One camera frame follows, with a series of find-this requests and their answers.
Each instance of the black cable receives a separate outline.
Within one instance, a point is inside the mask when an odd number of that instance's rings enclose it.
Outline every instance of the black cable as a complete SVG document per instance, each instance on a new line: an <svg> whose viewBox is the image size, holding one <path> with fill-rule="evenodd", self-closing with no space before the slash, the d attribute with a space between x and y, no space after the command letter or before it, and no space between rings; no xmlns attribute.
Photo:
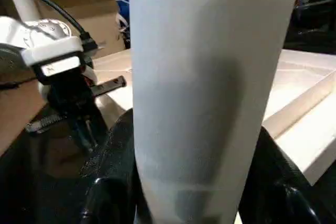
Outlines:
<svg viewBox="0 0 336 224"><path fill-rule="evenodd" d="M58 6L57 4L55 4L50 0L41 0L41 1L43 1L53 9L55 9L60 15L62 15L67 21L69 21L74 26L74 28L76 28L80 32L80 34L86 33L84 28L67 11L62 9L60 6Z"/></svg>

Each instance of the white pole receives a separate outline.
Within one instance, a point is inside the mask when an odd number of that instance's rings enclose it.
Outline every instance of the white pole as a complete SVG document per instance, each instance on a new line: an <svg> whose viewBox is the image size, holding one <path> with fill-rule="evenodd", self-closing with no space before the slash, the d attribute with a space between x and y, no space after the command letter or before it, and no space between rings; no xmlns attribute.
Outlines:
<svg viewBox="0 0 336 224"><path fill-rule="evenodd" d="M294 0L131 0L136 161L155 223L233 223Z"/></svg>
<svg viewBox="0 0 336 224"><path fill-rule="evenodd" d="M34 0L13 0L22 21L32 21L40 18Z"/></svg>

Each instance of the white cylinder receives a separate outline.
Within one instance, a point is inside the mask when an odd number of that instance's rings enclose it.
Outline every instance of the white cylinder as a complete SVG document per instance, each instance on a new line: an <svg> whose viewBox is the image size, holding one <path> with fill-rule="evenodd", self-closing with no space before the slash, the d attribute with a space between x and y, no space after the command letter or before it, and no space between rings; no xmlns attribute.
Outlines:
<svg viewBox="0 0 336 224"><path fill-rule="evenodd" d="M135 155L155 223L233 223L295 0L131 0Z"/></svg>
<svg viewBox="0 0 336 224"><path fill-rule="evenodd" d="M34 0L13 0L13 2L22 21L39 19L39 13Z"/></svg>

